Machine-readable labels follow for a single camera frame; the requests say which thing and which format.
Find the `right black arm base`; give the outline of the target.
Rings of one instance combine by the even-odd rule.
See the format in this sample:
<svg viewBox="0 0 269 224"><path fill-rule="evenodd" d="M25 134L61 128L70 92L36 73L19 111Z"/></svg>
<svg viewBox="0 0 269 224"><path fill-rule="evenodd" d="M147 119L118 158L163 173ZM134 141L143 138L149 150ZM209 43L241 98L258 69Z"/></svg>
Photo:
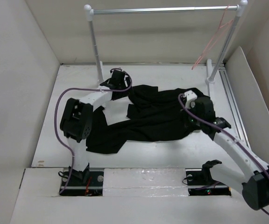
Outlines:
<svg viewBox="0 0 269 224"><path fill-rule="evenodd" d="M189 196L231 196L231 190L221 182L205 178L200 168L185 170L186 177L182 183L188 188Z"/></svg>

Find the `black trousers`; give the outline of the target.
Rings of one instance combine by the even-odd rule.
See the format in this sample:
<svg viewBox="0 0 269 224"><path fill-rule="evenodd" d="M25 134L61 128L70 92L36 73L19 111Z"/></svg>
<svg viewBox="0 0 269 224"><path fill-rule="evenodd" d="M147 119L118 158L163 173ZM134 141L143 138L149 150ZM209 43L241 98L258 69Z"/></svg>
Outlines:
<svg viewBox="0 0 269 224"><path fill-rule="evenodd" d="M189 121L178 95L186 89L159 91L157 86L134 86L128 98L127 120L109 125L100 106L93 112L92 130L86 139L87 151L116 154L126 141L181 140L200 127Z"/></svg>

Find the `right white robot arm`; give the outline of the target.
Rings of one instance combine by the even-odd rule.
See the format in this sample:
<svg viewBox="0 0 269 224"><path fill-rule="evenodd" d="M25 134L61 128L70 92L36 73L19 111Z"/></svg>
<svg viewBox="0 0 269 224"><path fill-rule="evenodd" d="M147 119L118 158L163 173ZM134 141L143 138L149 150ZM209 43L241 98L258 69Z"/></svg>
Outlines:
<svg viewBox="0 0 269 224"><path fill-rule="evenodd" d="M180 94L178 100L188 114L188 121L220 146L237 164L241 172L227 167L219 160L202 166L202 181L221 182L239 192L253 210L269 205L269 164L260 159L235 135L231 125L217 117L209 97L197 97L193 92Z"/></svg>

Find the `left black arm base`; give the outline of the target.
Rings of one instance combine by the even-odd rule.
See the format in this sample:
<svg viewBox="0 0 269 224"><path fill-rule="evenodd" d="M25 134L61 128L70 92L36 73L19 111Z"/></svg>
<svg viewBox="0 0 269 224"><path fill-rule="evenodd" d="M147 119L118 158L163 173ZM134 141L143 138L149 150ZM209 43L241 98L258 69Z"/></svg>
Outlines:
<svg viewBox="0 0 269 224"><path fill-rule="evenodd" d="M63 190L68 177L68 171L59 171L58 175L62 177L61 186L59 189L60 196L85 196L85 189L89 177L92 177L89 194L87 196L102 196L103 195L103 181L104 181L104 170L103 169L91 169L89 176L83 183L78 178L71 176L67 187Z"/></svg>

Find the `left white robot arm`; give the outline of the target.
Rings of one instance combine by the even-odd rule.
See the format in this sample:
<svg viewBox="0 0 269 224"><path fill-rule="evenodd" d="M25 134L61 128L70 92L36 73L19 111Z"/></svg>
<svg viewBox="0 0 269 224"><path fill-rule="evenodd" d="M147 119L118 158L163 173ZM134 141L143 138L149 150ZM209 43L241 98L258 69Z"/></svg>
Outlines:
<svg viewBox="0 0 269 224"><path fill-rule="evenodd" d="M66 185L74 180L79 185L89 181L89 162L86 158L86 139L92 130L93 112L109 101L126 97L132 89L130 75L121 68L110 70L111 77L102 82L97 89L69 88L59 97L54 113L54 129L58 141L70 150L71 166L68 168ZM83 98L67 100L59 124L68 143L60 140L57 132L57 112L60 100L69 91L89 91Z"/></svg>

